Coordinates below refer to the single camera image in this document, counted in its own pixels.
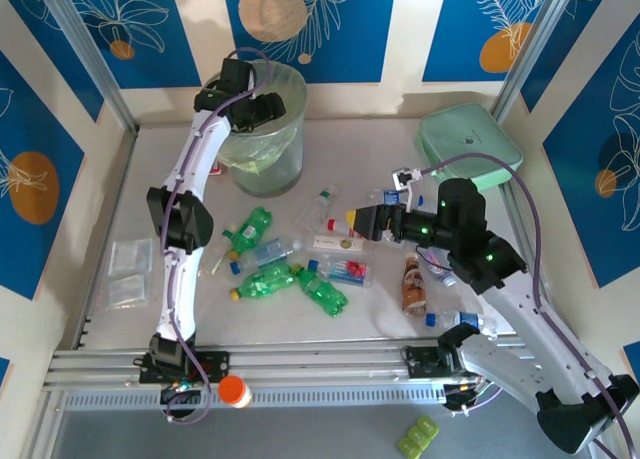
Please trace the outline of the clear bottle dark blue label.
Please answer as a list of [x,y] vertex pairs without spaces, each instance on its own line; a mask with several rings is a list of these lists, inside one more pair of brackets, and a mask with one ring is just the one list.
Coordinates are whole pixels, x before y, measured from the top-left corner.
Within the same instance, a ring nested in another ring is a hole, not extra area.
[[399,205],[408,212],[421,210],[425,206],[423,195],[411,193],[408,190],[397,191],[393,189],[374,189],[367,196],[369,206]]
[[431,328],[439,328],[443,331],[452,329],[460,324],[468,324],[490,339],[498,336],[497,323],[494,319],[484,314],[463,312],[459,310],[445,310],[438,313],[427,313],[425,325]]

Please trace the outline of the clear bottle white label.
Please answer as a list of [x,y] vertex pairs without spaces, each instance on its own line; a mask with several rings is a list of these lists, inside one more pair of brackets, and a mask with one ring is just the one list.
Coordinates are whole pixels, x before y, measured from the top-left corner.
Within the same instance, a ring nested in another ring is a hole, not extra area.
[[371,247],[364,239],[336,235],[307,234],[298,238],[301,246],[313,254],[370,256]]

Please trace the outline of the brown drink bottle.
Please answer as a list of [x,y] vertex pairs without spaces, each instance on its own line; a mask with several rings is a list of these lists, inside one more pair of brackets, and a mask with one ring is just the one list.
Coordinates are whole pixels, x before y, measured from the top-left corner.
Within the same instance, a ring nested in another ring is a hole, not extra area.
[[426,289],[415,252],[405,254],[405,268],[401,281],[402,311],[410,317],[426,315]]

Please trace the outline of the green plastic bottle yellow cap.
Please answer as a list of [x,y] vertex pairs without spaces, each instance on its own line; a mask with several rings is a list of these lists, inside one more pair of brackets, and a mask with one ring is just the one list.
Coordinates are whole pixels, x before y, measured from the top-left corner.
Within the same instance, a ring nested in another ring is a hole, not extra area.
[[254,249],[261,241],[265,231],[271,226],[272,213],[263,207],[253,209],[248,218],[236,232],[224,231],[231,246],[226,256],[231,261],[237,261],[241,256]]
[[347,297],[315,272],[305,269],[301,264],[294,264],[291,270],[304,295],[320,306],[325,314],[336,317],[348,305]]
[[290,287],[294,282],[291,267],[286,263],[276,264],[247,276],[230,290],[230,297],[233,301],[259,299]]

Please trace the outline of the clear bottle light blue label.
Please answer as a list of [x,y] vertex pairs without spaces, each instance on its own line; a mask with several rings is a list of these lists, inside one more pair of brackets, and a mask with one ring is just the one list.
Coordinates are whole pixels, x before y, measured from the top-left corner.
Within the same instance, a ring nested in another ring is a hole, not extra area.
[[290,255],[299,251],[302,246],[303,240],[301,238],[276,238],[259,244],[244,253],[238,260],[232,261],[229,267],[233,275],[261,270],[284,262]]

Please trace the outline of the clear plastic waste bin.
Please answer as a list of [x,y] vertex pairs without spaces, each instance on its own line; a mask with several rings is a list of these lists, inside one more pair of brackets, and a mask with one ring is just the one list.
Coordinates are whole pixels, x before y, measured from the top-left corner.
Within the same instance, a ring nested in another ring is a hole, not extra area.
[[[193,118],[195,151],[189,165],[211,166],[216,160],[217,150],[230,131],[225,118],[213,112],[196,113]],[[291,189],[298,181],[303,168],[304,121],[302,133],[296,137],[292,146],[271,167],[255,175],[236,168],[229,168],[232,179],[245,193],[255,197],[275,197]]]
[[245,61],[257,71],[255,95],[278,93],[286,114],[275,121],[241,133],[231,128],[217,150],[216,160],[229,168],[258,175],[274,165],[302,133],[308,102],[307,84],[299,71],[277,62],[257,59]]

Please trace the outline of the mint green lidded container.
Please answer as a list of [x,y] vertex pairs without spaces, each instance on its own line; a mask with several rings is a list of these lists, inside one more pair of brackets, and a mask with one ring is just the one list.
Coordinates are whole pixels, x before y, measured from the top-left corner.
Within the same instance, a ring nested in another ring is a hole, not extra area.
[[[523,155],[493,116],[480,104],[453,106],[424,117],[414,140],[427,166],[464,153],[484,153],[517,169]],[[482,158],[467,158],[432,173],[438,181],[470,179],[483,191],[511,177],[502,166]]]

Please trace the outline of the clear plastic bag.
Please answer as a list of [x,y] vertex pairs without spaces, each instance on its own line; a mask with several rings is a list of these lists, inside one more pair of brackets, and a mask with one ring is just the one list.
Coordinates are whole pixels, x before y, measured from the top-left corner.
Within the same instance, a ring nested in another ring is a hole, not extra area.
[[112,244],[108,274],[144,273],[151,270],[153,241],[150,238],[121,240]]
[[137,307],[147,301],[145,276],[136,274],[112,281],[107,288],[107,306],[113,309]]

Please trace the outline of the small bottle orange cap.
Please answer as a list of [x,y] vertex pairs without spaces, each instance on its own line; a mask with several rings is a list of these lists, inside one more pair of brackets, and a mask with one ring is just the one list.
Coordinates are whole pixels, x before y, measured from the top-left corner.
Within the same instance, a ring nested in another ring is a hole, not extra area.
[[236,409],[247,407],[252,401],[252,391],[247,383],[238,376],[227,375],[218,384],[219,399]]

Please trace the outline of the aluminium side rail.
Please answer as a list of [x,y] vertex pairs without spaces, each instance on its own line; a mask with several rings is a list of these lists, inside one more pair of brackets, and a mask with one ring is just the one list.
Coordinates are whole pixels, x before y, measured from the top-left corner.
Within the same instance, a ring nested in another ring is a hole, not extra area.
[[121,144],[117,149],[110,169],[107,171],[101,189],[102,203],[86,250],[86,260],[82,268],[81,301],[70,315],[65,329],[65,344],[71,350],[84,347],[83,335],[85,323],[90,321],[94,309],[94,290],[100,277],[103,256],[108,246],[109,235],[114,223],[114,217],[122,195],[124,182],[127,178],[131,158],[134,152],[139,129],[133,133],[125,132]]
[[530,264],[532,258],[531,244],[526,231],[524,218],[519,209],[514,187],[510,182],[506,182],[501,184],[499,189],[520,253],[527,264]]

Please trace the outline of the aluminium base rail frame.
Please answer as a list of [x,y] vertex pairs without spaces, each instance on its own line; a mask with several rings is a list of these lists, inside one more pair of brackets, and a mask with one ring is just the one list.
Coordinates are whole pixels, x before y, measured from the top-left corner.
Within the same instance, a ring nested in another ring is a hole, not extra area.
[[[372,339],[258,345],[201,346],[227,352],[227,370],[253,386],[391,385],[409,381],[406,348],[432,347],[434,339]],[[46,372],[45,391],[153,389],[139,382],[134,361],[143,349],[58,350]]]

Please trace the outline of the aluminium frame post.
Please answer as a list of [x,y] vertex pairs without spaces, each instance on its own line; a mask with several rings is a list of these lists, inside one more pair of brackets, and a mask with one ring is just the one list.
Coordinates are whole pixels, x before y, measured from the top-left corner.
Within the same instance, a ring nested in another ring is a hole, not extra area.
[[503,122],[518,100],[532,112],[590,20],[588,0],[544,0],[491,109]]
[[68,393],[47,391],[32,435],[29,459],[51,459],[65,414]]
[[136,135],[139,126],[120,93],[115,77],[72,0],[44,0],[44,2],[118,121],[126,131]]

